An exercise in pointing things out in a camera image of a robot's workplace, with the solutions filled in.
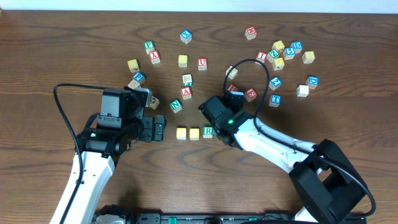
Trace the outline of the green R block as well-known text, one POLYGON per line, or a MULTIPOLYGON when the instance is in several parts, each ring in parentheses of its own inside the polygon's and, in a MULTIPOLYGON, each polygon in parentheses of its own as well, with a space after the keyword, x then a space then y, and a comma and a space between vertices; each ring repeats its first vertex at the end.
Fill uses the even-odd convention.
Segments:
POLYGON ((212 138, 213 137, 213 128, 211 126, 203 127, 203 138, 212 138))

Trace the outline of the yellow O block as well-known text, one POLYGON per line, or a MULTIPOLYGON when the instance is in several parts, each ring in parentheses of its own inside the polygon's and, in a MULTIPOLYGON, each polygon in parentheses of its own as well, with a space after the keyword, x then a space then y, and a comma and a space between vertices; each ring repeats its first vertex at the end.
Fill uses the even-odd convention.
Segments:
POLYGON ((199 128, 190 128, 189 132, 190 140, 196 141, 200 139, 200 129, 199 128))

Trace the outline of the yellow C block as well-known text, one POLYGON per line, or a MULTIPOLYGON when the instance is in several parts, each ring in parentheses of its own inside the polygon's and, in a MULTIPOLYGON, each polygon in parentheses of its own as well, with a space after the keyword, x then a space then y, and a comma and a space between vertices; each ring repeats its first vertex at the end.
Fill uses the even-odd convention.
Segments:
POLYGON ((178 140, 186 140, 186 138, 187 138, 187 129, 186 128, 177 128, 177 130, 176 130, 176 138, 178 140))

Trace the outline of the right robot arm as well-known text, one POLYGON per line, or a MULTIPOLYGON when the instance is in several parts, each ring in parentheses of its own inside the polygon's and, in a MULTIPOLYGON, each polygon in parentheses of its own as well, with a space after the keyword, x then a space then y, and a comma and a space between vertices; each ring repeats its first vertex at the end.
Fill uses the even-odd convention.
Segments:
POLYGON ((198 107, 225 145, 255 153, 288 173, 303 208, 295 215, 275 214, 290 223, 366 223, 351 211, 367 185, 342 150, 325 139, 300 141, 262 123, 243 110, 243 94, 212 96, 198 107))

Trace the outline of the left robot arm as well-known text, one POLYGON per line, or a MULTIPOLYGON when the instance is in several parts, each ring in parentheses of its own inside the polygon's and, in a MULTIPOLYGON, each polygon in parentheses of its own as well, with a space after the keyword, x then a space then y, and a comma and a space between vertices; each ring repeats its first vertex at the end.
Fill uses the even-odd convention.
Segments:
POLYGON ((92 114, 76 134, 64 112, 60 114, 72 135, 75 155, 68 183, 52 223, 91 223, 102 191, 122 153, 133 142, 161 142, 167 121, 146 116, 152 92, 147 88, 102 88, 101 110, 92 114))

